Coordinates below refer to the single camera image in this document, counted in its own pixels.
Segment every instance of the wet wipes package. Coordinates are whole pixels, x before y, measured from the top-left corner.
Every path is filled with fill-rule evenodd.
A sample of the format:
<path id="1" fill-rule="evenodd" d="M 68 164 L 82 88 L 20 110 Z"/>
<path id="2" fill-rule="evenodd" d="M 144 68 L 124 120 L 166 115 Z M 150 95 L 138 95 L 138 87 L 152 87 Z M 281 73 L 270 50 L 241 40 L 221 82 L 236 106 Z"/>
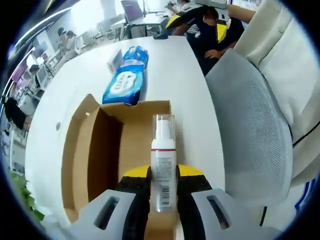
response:
<path id="1" fill-rule="evenodd" d="M 140 91 L 143 83 L 143 64 L 121 66 L 118 68 L 106 88 L 102 97 L 102 103 L 125 103 L 136 105 L 140 98 Z"/>
<path id="2" fill-rule="evenodd" d="M 102 104 L 125 103 L 136 105 L 144 84 L 144 70 L 148 64 L 148 51 L 132 46 L 125 53 L 122 65 L 107 86 Z"/>

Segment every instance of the chair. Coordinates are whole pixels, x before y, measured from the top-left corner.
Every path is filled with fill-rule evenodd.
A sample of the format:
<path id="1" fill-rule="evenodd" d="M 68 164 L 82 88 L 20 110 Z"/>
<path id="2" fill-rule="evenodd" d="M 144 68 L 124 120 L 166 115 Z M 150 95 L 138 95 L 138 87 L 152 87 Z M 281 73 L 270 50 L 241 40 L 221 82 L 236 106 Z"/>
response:
<path id="1" fill-rule="evenodd" d="M 225 191 L 247 206 L 284 200 L 292 180 L 293 144 L 267 81 L 233 49 L 205 80 L 220 129 Z"/>

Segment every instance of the open cardboard box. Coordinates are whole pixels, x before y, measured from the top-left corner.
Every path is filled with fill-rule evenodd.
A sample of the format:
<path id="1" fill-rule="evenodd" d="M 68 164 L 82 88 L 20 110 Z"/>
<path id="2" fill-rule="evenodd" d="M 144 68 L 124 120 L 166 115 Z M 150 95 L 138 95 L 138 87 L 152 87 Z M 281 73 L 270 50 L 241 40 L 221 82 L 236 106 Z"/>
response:
<path id="1" fill-rule="evenodd" d="M 61 188 L 71 223 L 79 211 L 130 169 L 151 164 L 153 115 L 171 114 L 169 101 L 99 105 L 89 94 L 75 111 L 63 149 Z M 173 239 L 176 214 L 150 210 L 145 239 Z"/>

